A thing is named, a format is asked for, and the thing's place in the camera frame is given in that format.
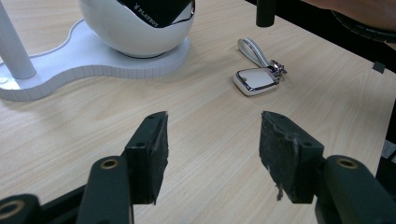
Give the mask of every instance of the white spherical device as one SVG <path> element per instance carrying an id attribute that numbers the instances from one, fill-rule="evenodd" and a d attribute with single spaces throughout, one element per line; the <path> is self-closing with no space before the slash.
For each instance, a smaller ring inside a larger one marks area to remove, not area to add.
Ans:
<path id="1" fill-rule="evenodd" d="M 78 0 L 85 22 L 107 45 L 151 58 L 179 45 L 192 27 L 194 0 Z"/>

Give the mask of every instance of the wooden table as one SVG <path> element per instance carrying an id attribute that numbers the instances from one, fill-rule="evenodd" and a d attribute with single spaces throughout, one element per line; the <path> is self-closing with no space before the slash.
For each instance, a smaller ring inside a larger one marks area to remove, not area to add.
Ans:
<path id="1" fill-rule="evenodd" d="M 77 1 L 3 0 L 29 54 L 57 47 L 81 18 Z M 276 200 L 259 158 L 261 112 L 294 120 L 373 174 L 396 96 L 395 74 L 276 18 L 255 26 L 243 0 L 197 0 L 188 60 L 154 79 L 88 77 L 34 102 L 0 100 L 0 198 L 46 203 L 86 183 L 91 165 L 120 155 L 143 118 L 169 113 L 169 165 L 156 206 L 136 223 L 316 223 L 313 204 Z M 275 91 L 246 97 L 232 81 L 253 68 L 236 46 L 254 39 L 289 73 Z"/>

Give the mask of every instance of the white stand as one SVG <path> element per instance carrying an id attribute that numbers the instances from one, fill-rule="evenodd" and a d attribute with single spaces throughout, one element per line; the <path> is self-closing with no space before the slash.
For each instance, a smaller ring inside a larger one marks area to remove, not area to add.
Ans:
<path id="1" fill-rule="evenodd" d="M 12 26 L 6 9 L 0 2 L 0 57 L 15 78 L 29 78 L 35 75 L 35 68 Z"/>
<path id="2" fill-rule="evenodd" d="M 33 64 L 33 71 L 36 70 L 36 73 L 32 77 L 31 74 L 22 78 L 16 77 L 13 71 L 11 74 L 7 69 L 10 63 L 6 62 L 1 53 L 7 66 L 0 63 L 0 97 L 18 102 L 37 100 L 62 85 L 83 77 L 160 77 L 177 70 L 186 61 L 189 48 L 190 40 L 186 37 L 180 45 L 158 57 L 131 58 L 104 44 L 85 21 L 81 20 L 72 27 L 69 37 L 60 47 L 31 56 L 27 62 L 18 57 L 15 60 L 15 56 L 13 57 L 11 65 L 24 67 L 26 63 Z"/>

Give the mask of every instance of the key ring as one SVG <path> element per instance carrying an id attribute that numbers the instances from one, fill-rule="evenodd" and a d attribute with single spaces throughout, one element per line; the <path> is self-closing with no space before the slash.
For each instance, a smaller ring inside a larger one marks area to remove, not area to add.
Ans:
<path id="1" fill-rule="evenodd" d="M 260 47 L 252 39 L 248 37 L 239 39 L 238 47 L 247 58 L 249 58 L 251 61 L 257 64 L 259 67 L 269 68 L 271 70 L 271 73 L 278 80 L 280 80 L 284 74 L 288 73 L 284 65 L 274 60 L 268 62 L 268 60 L 265 58 L 264 54 L 262 53 Z"/>
<path id="2" fill-rule="evenodd" d="M 276 61 L 268 61 L 259 46 L 250 38 L 238 40 L 242 53 L 260 68 L 236 72 L 233 82 L 246 96 L 257 95 L 274 89 L 287 71 Z"/>

